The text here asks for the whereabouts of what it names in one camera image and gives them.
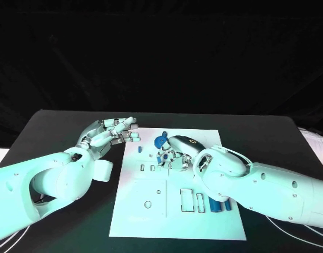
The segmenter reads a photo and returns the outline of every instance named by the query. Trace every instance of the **robotic hand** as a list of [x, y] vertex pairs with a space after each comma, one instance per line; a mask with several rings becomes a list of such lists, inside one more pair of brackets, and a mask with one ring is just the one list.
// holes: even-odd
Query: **robotic hand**
[[164, 161], [172, 169], [181, 157], [188, 157], [185, 161], [194, 164], [195, 181], [213, 199], [226, 202], [231, 197], [246, 208], [279, 220], [323, 228], [322, 180], [253, 163], [226, 147], [205, 148], [197, 140], [179, 135], [169, 138], [162, 152], [179, 154], [179, 158]]
[[[80, 199], [93, 179], [109, 181], [113, 163], [99, 159], [112, 145], [141, 141], [129, 131], [138, 129], [135, 123], [133, 117], [96, 121], [76, 147], [0, 168], [0, 240]], [[47, 196], [37, 202], [31, 186]]]

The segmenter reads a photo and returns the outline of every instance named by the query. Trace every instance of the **blue object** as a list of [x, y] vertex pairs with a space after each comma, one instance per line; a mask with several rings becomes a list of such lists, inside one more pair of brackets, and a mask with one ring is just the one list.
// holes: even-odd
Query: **blue object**
[[208, 197], [208, 198], [210, 198], [211, 212], [223, 212], [221, 202], [215, 201], [211, 197]]
[[156, 144], [158, 149], [162, 148], [162, 146], [164, 146], [164, 144], [165, 144], [166, 141], [168, 141], [168, 133], [164, 131], [162, 136], [156, 137], [155, 144]]
[[224, 202], [224, 206], [227, 207], [227, 211], [231, 211], [231, 204], [230, 204], [230, 200], [227, 200]]

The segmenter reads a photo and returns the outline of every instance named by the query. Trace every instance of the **table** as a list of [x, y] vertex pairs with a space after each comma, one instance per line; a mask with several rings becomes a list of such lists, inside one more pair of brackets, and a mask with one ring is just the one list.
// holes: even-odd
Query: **table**
[[[48, 111], [35, 113], [0, 167], [64, 151], [99, 119], [138, 118], [141, 127], [218, 129], [226, 147], [254, 162], [288, 168], [323, 180], [323, 166], [293, 120], [285, 116], [201, 115]], [[86, 196], [35, 223], [12, 252], [323, 252], [290, 238], [264, 215], [240, 206], [247, 241], [109, 237], [125, 145], [112, 148], [110, 182], [93, 181]], [[277, 221], [282, 228], [315, 243], [321, 238], [302, 225]]]

